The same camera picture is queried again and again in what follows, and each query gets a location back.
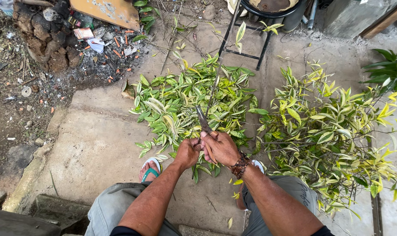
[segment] wooden board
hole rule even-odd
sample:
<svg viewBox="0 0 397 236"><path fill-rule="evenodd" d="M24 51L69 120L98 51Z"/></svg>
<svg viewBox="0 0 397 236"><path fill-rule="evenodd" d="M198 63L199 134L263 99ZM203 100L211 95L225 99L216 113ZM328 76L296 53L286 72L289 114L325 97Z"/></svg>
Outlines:
<svg viewBox="0 0 397 236"><path fill-rule="evenodd" d="M390 26L392 23L394 23L396 20L397 20L397 7L395 8L395 10L392 13L390 13L387 17L385 17L380 23L378 23L374 27L362 32L362 37L371 39L376 34L378 34L382 30L384 30L388 26Z"/></svg>
<svg viewBox="0 0 397 236"><path fill-rule="evenodd" d="M140 30L139 13L132 1L125 0L70 0L72 8L93 18L124 29Z"/></svg>

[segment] concrete floor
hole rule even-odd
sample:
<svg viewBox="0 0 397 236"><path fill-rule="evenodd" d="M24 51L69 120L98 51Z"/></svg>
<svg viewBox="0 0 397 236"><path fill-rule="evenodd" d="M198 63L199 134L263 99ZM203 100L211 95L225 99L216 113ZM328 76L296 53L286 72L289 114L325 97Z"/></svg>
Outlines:
<svg viewBox="0 0 397 236"><path fill-rule="evenodd" d="M183 24L191 21L185 17L179 20ZM212 33L212 26L204 22L197 24L195 44L198 48L203 52L218 49L220 40ZM223 34L226 32L226 24L214 25L216 30L221 30ZM154 43L167 47L167 42L161 38L161 27L154 30L156 32ZM300 77L306 73L304 64L306 57L308 60L320 59L321 62L327 63L325 65L327 72L335 73L332 79L337 81L336 84L345 89L351 86L353 92L357 92L363 86L358 82L366 78L360 68L380 58L371 49L389 48L397 51L397 32L392 32L390 35L380 34L370 41L308 37L285 42L304 38L299 35L287 35L283 38L283 43L280 42L283 36L284 34L280 33L279 36L272 37L260 71L255 71L257 60L254 59L230 54L226 55L223 61L227 66L243 66L256 73L250 78L250 88L258 88L255 95L260 100L261 108L269 107L269 102L274 96L274 88L280 87L283 83L280 67L290 66L295 76ZM194 42L192 35L188 38ZM243 52L258 55L263 42L263 37L248 30L243 40ZM186 49L194 50L194 46L188 41L185 44ZM145 63L135 69L135 73L130 77L131 81L138 80L141 73L149 80L161 74L164 52L154 47L152 49L158 54L151 57L154 53L150 52L149 57L144 58ZM276 55L290 57L290 61L284 61ZM201 60L197 52L184 50L181 56L190 65ZM170 63L165 66L163 74L167 73L167 67L172 72L179 73L174 63ZM32 194L55 195L53 189L46 189L51 185L48 168L51 169L61 198L87 204L91 204L101 191L114 183L138 181L140 167L147 157L153 156L153 153L149 152L144 158L139 159L141 148L134 145L134 142L151 139L152 134L149 133L147 124L137 123L137 116L129 115L128 110L134 106L133 100L121 98L120 86L121 84L116 84L112 87L76 92L69 113L60 127L59 138L54 144L44 172L35 183L36 191ZM257 117L249 115L247 121L255 123ZM390 158L395 160L397 169L397 155ZM268 162L267 158L259 157L259 159ZM169 159L164 162L164 168L171 161L172 159ZM191 171L185 171L176 185L175 198L171 199L166 217L175 225L183 224L217 233L240 235L245 213L236 208L231 198L233 191L237 191L236 186L228 184L231 177L232 175L224 170L215 179L201 172L200 181L195 185L191 180ZM206 196L216 207L217 212L209 205ZM392 194L389 193L383 195L381 193L381 196L384 200L385 235L397 235L397 201L390 203ZM355 205L353 209L361 215L362 221L349 214L347 210L338 212L333 220L322 215L319 217L337 236L373 235L369 192L362 192L356 197L356 201L359 205ZM231 217L233 217L233 227L228 229L227 221Z"/></svg>

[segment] plastic bottle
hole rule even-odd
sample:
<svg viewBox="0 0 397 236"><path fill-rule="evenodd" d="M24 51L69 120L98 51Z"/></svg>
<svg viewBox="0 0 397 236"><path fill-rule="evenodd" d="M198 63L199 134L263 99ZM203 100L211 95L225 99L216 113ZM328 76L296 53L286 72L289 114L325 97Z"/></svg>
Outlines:
<svg viewBox="0 0 397 236"><path fill-rule="evenodd" d="M13 15L13 0L0 0L0 9L7 16Z"/></svg>

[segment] green sandal strap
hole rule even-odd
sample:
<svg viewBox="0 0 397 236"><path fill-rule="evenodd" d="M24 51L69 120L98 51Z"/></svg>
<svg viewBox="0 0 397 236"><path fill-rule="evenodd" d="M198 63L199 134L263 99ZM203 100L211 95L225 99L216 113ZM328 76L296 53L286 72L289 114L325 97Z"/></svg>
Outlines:
<svg viewBox="0 0 397 236"><path fill-rule="evenodd" d="M159 173L158 173L156 170L154 170L154 169L152 169L152 168L149 168L149 169L146 170L145 175L143 175L142 183L146 180L147 175L148 175L149 173L154 174L156 177L159 176Z"/></svg>

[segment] metal stool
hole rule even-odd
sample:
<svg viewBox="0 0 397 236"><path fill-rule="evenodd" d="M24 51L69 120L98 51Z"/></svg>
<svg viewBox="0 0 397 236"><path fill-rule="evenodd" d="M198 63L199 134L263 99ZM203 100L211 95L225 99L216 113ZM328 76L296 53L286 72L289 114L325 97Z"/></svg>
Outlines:
<svg viewBox="0 0 397 236"><path fill-rule="evenodd" d="M289 14L291 14L292 12L294 12L296 9L299 8L299 6L303 3L303 0L298 1L293 7L285 10L285 11L281 11L281 12L264 12L264 11L259 11L257 9L255 9L250 3L249 0L241 0L240 2L240 8L239 8L239 13L241 13L243 11L243 9L247 9L247 11L250 14L254 14L255 16L258 16L262 19L271 19L271 22L267 22L267 25L270 26L271 24L273 24L273 22L275 21L275 19L279 19L279 18L283 18ZM236 23L236 21L238 20L240 14L237 14L236 18L234 19L234 16L232 17L232 20L229 23L228 26L228 31L226 32L226 35L224 37L224 40L222 42L222 45L220 46L219 49L219 55L222 54L223 48L226 44L226 41L229 37L230 34L230 29L232 24L236 25L236 26L240 26L241 24ZM247 29L251 29L251 30L257 30L257 31L263 31L262 29L259 28L255 28L255 27L251 27L251 26L246 26ZM226 49L226 52L232 52L234 54L238 54L241 56L245 56L245 57L250 57L250 58L254 58L254 59L258 59L258 63L257 63L257 68L256 70L260 70L260 66L261 66L261 62L263 61L263 57L264 57L264 53L267 50L267 46L269 45L269 41L270 41L270 37L271 37L272 31L268 32L266 41L264 42L264 46L263 46L263 50L261 51L261 55L259 57L257 56L253 56L253 55L249 55L249 54L245 54L245 53L241 53L239 54L239 52L237 51L232 51L229 49Z"/></svg>

